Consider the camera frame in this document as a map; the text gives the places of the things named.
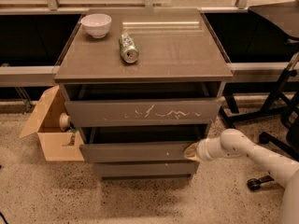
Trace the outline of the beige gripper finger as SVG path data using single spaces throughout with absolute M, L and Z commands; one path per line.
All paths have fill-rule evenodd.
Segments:
M 193 144 L 189 145 L 188 147 L 186 147 L 184 150 L 184 158 L 187 160 L 190 160 L 190 161 L 199 162 L 200 158 L 196 152 L 197 146 L 198 146 L 197 143 L 193 143 Z

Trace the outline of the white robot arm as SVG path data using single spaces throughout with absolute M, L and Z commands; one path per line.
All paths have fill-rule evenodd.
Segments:
M 237 129 L 227 129 L 216 138 L 192 143 L 184 150 L 191 161 L 213 161 L 244 156 L 258 164 L 284 190 L 279 224 L 299 224 L 299 162 L 253 143 Z

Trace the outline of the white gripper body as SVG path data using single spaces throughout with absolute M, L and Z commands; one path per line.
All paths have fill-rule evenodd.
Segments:
M 196 154 L 201 161 L 211 161 L 212 157 L 208 151 L 208 139 L 202 139 L 197 143 Z

